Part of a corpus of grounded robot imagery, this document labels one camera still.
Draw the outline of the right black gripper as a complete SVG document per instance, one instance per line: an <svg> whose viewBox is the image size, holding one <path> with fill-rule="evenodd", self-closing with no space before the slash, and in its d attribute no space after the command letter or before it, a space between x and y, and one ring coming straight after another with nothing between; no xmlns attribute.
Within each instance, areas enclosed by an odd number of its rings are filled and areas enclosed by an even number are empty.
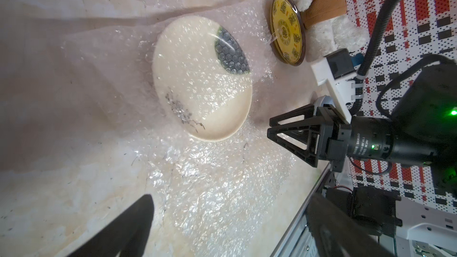
<svg viewBox="0 0 457 257"><path fill-rule="evenodd" d="M267 137L312 167L318 161L333 163L341 171L346 158L374 159L406 167L433 164L439 145L413 138L388 119L353 117L348 123L332 105L317 108L317 115L331 119L323 125L308 104L270 119Z"/></svg>

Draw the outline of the bubble wrap sheet of cream plate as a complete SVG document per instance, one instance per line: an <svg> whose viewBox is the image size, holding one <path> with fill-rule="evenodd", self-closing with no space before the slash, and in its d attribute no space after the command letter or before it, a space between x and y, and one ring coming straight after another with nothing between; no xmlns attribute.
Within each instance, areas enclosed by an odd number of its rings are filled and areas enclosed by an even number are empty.
<svg viewBox="0 0 457 257"><path fill-rule="evenodd" d="M322 170L267 138L269 118L306 104L314 82L306 68L281 63L271 49L262 1L186 14L150 26L114 26L76 33L65 54L84 77L120 151L115 182L141 167L155 204L148 257L268 257ZM161 32L197 15L225 27L248 59L252 101L241 128L219 142L191 136L168 115L154 87L152 59Z"/></svg>

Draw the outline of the yellow patterned plate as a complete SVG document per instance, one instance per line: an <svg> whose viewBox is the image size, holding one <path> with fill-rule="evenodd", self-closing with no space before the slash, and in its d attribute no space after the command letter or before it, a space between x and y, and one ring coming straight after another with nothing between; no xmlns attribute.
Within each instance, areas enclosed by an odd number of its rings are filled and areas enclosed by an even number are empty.
<svg viewBox="0 0 457 257"><path fill-rule="evenodd" d="M306 53L305 29L295 3L292 0L273 0L269 24L281 60L292 66L302 64Z"/></svg>

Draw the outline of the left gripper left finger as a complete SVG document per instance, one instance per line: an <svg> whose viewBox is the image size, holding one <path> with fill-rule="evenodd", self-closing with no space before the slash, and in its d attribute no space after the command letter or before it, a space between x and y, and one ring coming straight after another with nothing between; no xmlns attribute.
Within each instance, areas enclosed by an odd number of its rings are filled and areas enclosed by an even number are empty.
<svg viewBox="0 0 457 257"><path fill-rule="evenodd" d="M154 211L152 196L142 196L93 238L72 252L70 256L143 256L152 227Z"/></svg>

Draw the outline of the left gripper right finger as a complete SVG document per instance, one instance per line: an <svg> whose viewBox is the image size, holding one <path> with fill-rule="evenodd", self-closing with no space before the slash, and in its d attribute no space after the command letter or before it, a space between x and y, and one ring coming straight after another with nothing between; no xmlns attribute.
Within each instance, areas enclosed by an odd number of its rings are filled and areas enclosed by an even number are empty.
<svg viewBox="0 0 457 257"><path fill-rule="evenodd" d="M312 194L306 216L321 257L393 256L323 195Z"/></svg>

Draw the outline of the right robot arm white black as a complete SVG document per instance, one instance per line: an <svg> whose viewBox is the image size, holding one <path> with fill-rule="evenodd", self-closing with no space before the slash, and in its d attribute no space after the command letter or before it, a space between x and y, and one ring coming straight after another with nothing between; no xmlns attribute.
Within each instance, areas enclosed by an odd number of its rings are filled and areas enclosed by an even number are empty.
<svg viewBox="0 0 457 257"><path fill-rule="evenodd" d="M414 77L393 111L379 119L343 117L335 105L309 104L270 119L267 136L311 166L329 161L341 172L345 159L430 167L434 187L457 191L457 64L428 54L387 84Z"/></svg>

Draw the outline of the white teddy bear brown shirt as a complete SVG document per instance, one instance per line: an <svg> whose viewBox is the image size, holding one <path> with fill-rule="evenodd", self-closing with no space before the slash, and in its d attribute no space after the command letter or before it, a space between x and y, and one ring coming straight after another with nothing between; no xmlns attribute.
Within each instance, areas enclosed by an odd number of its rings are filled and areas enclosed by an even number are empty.
<svg viewBox="0 0 457 257"><path fill-rule="evenodd" d="M368 30L349 19L346 1L293 0L305 27L308 62L339 49L355 52L368 43Z"/></svg>

